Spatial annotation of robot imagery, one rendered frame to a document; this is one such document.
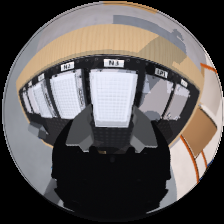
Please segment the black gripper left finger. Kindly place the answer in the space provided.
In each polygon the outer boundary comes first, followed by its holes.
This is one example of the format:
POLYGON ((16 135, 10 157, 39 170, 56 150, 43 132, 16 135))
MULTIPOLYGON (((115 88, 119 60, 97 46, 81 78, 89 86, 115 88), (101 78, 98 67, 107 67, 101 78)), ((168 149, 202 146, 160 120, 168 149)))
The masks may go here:
POLYGON ((58 135, 52 151, 53 179, 56 179, 57 170, 67 157, 80 152, 89 152, 89 147, 94 143, 90 125, 92 112, 93 104, 89 104, 71 119, 58 135))

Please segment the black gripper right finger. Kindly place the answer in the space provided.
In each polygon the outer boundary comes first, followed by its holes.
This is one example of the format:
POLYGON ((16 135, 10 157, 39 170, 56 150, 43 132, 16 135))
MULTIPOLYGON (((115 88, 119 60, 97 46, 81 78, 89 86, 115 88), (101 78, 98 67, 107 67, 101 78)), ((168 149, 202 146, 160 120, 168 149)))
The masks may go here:
POLYGON ((165 169, 166 180, 171 179, 170 149, 168 143, 155 125, 138 107, 132 105, 134 127, 130 136, 130 144, 135 147, 135 153, 148 154, 157 159, 165 169))

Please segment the white control panel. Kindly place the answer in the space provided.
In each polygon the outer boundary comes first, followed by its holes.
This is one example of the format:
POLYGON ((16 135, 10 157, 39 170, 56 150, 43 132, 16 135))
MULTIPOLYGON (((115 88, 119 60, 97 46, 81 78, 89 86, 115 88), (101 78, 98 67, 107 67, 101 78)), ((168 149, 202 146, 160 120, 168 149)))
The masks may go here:
POLYGON ((28 127, 30 128, 30 129, 28 128, 28 131, 34 134, 36 137, 39 137, 40 139, 42 138, 45 139, 46 133, 48 134, 48 132, 45 130, 45 128, 41 124, 30 122, 28 127))

